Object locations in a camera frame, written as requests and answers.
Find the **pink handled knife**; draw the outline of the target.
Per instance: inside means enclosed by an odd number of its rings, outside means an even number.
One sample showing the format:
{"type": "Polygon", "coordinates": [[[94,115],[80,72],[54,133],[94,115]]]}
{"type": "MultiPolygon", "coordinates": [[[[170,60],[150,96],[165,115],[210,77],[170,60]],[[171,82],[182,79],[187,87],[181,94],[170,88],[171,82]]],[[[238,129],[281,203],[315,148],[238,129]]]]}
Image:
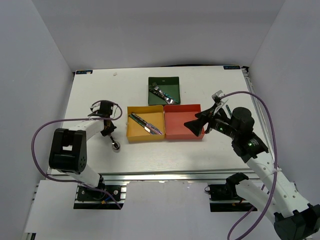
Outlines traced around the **pink handled knife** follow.
{"type": "Polygon", "coordinates": [[[145,126],[147,126],[149,129],[151,129],[153,132],[157,133],[158,135],[162,135],[163,133],[154,125],[152,125],[151,123],[147,122],[146,120],[144,120],[143,118],[141,118],[139,115],[137,115],[136,113],[132,113],[132,115],[138,119],[140,122],[142,122],[145,126]]]}

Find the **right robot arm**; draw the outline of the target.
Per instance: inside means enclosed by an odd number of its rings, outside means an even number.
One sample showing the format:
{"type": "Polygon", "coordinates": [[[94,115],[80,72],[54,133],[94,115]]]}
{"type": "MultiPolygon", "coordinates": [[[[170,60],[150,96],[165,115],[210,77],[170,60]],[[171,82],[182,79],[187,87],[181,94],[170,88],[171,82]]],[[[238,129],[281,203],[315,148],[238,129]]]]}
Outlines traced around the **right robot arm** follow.
{"type": "Polygon", "coordinates": [[[223,109],[214,107],[195,114],[196,119],[184,123],[195,136],[204,125],[206,133],[215,130],[231,138],[233,151],[260,178],[267,192],[257,187],[242,172],[226,179],[224,189],[210,187],[213,198],[238,198],[248,201],[273,224],[282,240],[303,240],[320,229],[320,206],[311,204],[286,178],[275,161],[263,159],[268,147],[254,133],[254,119],[250,110],[237,107],[227,117],[223,109]]]}

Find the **black handled knife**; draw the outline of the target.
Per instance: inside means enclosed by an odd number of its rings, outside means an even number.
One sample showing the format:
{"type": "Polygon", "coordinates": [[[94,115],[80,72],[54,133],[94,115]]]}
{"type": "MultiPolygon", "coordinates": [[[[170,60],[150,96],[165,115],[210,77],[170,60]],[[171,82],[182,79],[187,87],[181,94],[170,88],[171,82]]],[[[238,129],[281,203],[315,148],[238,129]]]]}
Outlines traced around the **black handled knife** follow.
{"type": "Polygon", "coordinates": [[[154,125],[147,122],[143,118],[141,118],[136,113],[132,112],[129,117],[134,120],[136,123],[138,123],[146,132],[148,132],[150,135],[162,135],[163,133],[154,125]]]}

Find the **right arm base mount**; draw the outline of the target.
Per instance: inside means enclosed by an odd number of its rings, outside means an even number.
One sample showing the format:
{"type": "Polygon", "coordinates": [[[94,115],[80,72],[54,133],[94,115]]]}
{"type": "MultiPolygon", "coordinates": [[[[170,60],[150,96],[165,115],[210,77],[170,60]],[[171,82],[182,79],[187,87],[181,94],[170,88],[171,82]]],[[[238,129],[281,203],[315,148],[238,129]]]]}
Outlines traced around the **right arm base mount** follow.
{"type": "Polygon", "coordinates": [[[210,211],[212,213],[249,211],[253,206],[236,192],[236,185],[244,180],[249,180],[249,177],[238,172],[228,177],[224,184],[206,186],[204,192],[209,195],[210,211]]]}

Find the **pink handled fork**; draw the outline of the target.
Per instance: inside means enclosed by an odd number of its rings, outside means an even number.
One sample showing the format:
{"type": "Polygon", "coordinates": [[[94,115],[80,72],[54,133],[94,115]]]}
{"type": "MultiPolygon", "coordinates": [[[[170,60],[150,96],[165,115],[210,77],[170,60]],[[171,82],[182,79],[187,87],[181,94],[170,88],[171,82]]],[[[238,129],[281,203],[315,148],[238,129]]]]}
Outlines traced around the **pink handled fork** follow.
{"type": "Polygon", "coordinates": [[[151,92],[152,94],[154,94],[155,96],[161,98],[161,99],[165,99],[165,95],[164,92],[158,87],[156,82],[153,82],[151,85],[149,85],[148,88],[149,92],[151,92]]]}

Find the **pink handled spoon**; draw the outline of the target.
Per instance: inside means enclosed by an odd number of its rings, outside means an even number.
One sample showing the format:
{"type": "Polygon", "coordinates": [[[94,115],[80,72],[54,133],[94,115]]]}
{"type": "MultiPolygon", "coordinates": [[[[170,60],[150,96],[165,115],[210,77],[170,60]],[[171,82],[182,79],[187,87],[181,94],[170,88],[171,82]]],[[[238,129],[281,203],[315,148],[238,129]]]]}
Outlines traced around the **pink handled spoon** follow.
{"type": "Polygon", "coordinates": [[[120,143],[118,141],[116,141],[111,134],[109,134],[108,136],[109,136],[109,138],[111,140],[112,149],[114,151],[118,152],[121,149],[120,143]]]}

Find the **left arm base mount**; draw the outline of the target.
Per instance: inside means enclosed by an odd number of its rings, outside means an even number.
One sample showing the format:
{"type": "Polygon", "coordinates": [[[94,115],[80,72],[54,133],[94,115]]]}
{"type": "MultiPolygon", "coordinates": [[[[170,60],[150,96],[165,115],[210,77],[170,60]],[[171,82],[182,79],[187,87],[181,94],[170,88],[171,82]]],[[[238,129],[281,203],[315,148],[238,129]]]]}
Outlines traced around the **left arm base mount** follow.
{"type": "Polygon", "coordinates": [[[92,190],[79,184],[77,186],[73,208],[75,210],[120,210],[126,199],[127,187],[122,183],[101,179],[97,189],[92,190]]]}

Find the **green handled knife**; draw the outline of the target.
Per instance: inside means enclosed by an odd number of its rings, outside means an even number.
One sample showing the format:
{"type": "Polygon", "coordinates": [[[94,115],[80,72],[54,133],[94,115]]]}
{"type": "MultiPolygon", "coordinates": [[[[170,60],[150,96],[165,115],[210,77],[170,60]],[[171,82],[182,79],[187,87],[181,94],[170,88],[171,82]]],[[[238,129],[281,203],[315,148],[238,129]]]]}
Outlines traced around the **green handled knife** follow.
{"type": "Polygon", "coordinates": [[[153,127],[145,121],[143,118],[141,118],[136,113],[132,112],[129,114],[129,117],[134,120],[136,123],[138,123],[146,132],[148,132],[151,135],[157,135],[156,131],[153,129],[153,127]]]}

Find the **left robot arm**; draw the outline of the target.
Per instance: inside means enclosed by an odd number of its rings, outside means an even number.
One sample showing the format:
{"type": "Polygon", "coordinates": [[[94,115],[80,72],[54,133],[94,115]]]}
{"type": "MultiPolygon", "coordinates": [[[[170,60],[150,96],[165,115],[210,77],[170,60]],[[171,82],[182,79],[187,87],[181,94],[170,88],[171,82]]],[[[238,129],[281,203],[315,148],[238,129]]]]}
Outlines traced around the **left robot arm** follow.
{"type": "Polygon", "coordinates": [[[123,111],[118,104],[109,100],[99,100],[90,107],[87,118],[79,120],[70,128],[58,128],[54,131],[49,154],[49,167],[72,177],[77,183],[88,188],[88,193],[99,200],[105,196],[106,187],[103,177],[88,164],[87,141],[100,134],[109,137],[114,151],[121,148],[112,136],[117,128],[113,120],[116,111],[123,111]]]}

